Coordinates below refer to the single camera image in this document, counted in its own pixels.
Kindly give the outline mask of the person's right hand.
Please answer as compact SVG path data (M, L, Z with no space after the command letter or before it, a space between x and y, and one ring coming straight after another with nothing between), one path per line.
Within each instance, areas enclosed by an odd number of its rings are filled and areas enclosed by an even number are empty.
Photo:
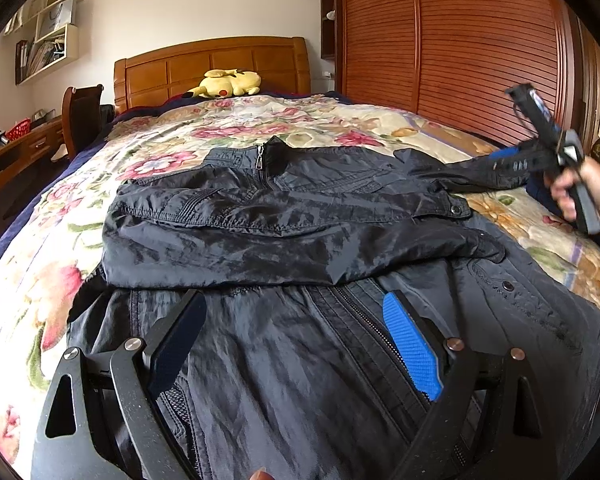
M544 174L544 184L550 190L550 196L568 221L577 220L576 204L569 191L578 183L584 185L585 191L600 212L600 164L594 159L586 156L579 169L566 168L555 177Z

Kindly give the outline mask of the person's left hand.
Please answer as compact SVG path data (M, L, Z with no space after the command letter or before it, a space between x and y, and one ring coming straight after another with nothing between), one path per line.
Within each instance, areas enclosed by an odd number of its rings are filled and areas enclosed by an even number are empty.
M249 480L274 480L274 478L265 470L260 469L255 471Z

